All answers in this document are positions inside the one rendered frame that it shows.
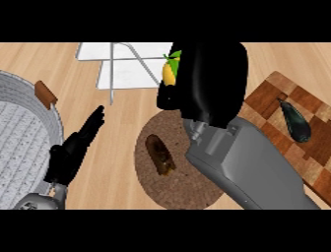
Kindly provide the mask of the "white tiered shelf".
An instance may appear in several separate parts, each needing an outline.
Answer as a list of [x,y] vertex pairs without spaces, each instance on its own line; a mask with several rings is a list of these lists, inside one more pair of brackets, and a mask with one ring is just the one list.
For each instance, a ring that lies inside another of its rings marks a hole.
[[78,61],[99,61],[96,89],[155,89],[161,82],[165,55],[171,42],[81,42],[75,51]]

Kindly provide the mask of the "checkered wooden cutting board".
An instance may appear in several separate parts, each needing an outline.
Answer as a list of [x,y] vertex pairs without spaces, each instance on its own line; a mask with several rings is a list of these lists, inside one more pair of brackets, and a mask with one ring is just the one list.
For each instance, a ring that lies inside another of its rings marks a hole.
[[[293,105],[309,124],[306,143],[290,137],[279,99]],[[331,106],[275,71],[247,95],[238,116],[262,130],[305,185],[331,208]]]

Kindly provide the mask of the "yellow lemon with green leaf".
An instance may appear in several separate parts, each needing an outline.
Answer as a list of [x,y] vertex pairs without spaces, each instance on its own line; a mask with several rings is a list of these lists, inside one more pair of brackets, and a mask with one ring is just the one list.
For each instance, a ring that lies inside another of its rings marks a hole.
[[180,56],[182,51],[176,51],[170,55],[164,55],[165,63],[162,66],[162,82],[165,86],[176,85]]

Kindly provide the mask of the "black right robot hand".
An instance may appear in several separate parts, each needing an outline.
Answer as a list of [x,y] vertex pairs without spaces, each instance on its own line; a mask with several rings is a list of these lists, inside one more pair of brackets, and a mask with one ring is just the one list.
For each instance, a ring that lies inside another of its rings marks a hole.
[[180,110],[185,119],[225,128],[241,110],[248,77],[248,54],[238,41],[174,42],[180,51],[176,84],[160,83],[157,107]]

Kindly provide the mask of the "round brown cork placemat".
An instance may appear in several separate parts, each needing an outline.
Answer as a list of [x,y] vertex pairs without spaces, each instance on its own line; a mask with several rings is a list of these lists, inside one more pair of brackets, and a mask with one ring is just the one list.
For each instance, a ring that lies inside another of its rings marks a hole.
[[[160,175],[145,147],[146,137],[160,137],[173,157],[176,169]],[[151,200],[165,209],[204,209],[223,192],[186,160],[189,136],[179,110],[162,110],[149,119],[137,135],[133,160],[142,189]]]

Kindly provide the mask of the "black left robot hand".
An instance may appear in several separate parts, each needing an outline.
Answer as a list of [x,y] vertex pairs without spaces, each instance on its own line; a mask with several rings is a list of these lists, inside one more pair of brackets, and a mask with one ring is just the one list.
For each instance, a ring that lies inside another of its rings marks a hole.
[[48,169],[44,181],[69,185],[75,178],[87,149],[105,124],[105,106],[100,105],[88,116],[78,132],[74,132],[60,145],[53,145],[48,154]]

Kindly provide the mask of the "grey woven basket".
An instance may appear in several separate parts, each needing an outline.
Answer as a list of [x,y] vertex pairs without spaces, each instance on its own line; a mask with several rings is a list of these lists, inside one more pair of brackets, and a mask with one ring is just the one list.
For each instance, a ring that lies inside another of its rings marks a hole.
[[0,70],[0,210],[13,209],[29,193],[48,193],[48,149],[62,143],[54,105],[41,104],[35,83]]

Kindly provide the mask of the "dark green eggplant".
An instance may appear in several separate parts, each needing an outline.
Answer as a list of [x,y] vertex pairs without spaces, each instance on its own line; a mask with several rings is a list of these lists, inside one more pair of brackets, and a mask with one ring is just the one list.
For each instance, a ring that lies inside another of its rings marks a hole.
[[290,137],[299,143],[306,143],[311,139],[311,126],[294,106],[278,99],[284,119],[287,122]]

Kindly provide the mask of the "brown oblong potato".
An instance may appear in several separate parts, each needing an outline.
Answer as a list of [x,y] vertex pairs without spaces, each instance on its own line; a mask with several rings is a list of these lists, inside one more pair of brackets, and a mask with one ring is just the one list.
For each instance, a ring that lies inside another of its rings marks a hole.
[[146,137],[145,147],[157,168],[157,173],[167,176],[170,171],[176,169],[176,164],[168,149],[157,135],[151,134]]

